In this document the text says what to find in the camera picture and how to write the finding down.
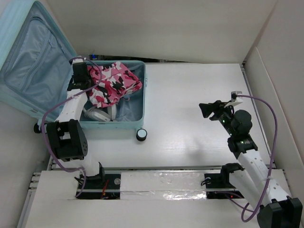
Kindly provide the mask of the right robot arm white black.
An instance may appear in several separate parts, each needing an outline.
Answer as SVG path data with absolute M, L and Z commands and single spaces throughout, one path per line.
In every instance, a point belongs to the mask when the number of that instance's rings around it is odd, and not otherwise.
M 264 163 L 258 147 L 250 136 L 251 114 L 234 110 L 241 100 L 217 100 L 199 107 L 204 118 L 219 121 L 228 132 L 228 147 L 236 163 L 223 165 L 219 175 L 225 187 L 235 187 L 248 201 L 261 228 L 298 228 L 301 225 L 303 205 L 292 198 L 272 177 L 271 166 Z

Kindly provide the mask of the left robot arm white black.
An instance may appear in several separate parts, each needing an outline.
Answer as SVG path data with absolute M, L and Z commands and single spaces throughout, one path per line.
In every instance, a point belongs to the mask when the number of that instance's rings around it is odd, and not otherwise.
M 84 186 L 86 181 L 85 169 L 83 167 L 67 169 L 62 166 L 60 160 L 64 162 L 71 159 L 83 160 L 87 155 L 87 140 L 79 120 L 83 107 L 88 101 L 86 93 L 95 88 L 96 85 L 93 84 L 85 62 L 77 62 L 73 58 L 71 66 L 73 75 L 67 87 L 66 100 L 54 107 L 56 109 L 63 106 L 58 118 L 47 124 L 45 140 L 51 156 L 62 170 L 69 173 L 83 172 L 82 186 Z

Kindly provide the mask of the pink camouflage garment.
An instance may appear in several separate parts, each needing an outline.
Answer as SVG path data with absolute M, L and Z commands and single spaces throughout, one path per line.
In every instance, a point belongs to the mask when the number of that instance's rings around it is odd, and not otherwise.
M 110 107 L 119 102 L 123 96 L 140 90 L 141 80 L 120 61 L 109 67 L 88 66 L 88 72 L 97 87 L 89 93 L 89 99 L 97 108 Z

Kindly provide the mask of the white grey headphones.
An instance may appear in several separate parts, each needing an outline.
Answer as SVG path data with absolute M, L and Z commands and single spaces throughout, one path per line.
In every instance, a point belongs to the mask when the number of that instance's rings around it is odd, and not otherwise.
M 84 116 L 98 122 L 110 122 L 116 119 L 116 105 L 106 107 L 105 111 L 102 108 L 92 106 L 88 109 L 83 107 Z

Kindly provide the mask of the light blue hard-shell suitcase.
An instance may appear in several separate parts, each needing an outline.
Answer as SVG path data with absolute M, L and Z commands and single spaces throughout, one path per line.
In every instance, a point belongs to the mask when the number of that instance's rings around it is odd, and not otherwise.
M 38 0 L 12 0 L 0 16 L 0 100 L 31 117 L 66 100 L 73 75 L 69 60 L 76 52 L 47 9 Z M 116 106 L 115 119 L 95 121 L 81 110 L 83 129 L 136 129 L 143 127 L 146 66 L 142 61 L 93 61 L 109 69 L 126 66 L 142 87 Z

